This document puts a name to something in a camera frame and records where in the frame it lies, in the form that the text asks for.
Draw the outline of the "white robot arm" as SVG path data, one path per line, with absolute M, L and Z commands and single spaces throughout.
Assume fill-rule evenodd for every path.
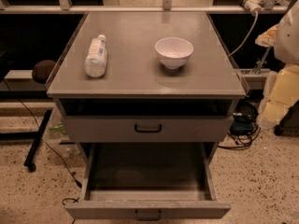
M 279 72 L 269 73 L 258 108 L 258 126 L 272 129 L 299 101 L 299 1 L 277 25 L 259 35 L 255 43 L 274 48 L 275 58 L 285 63 Z

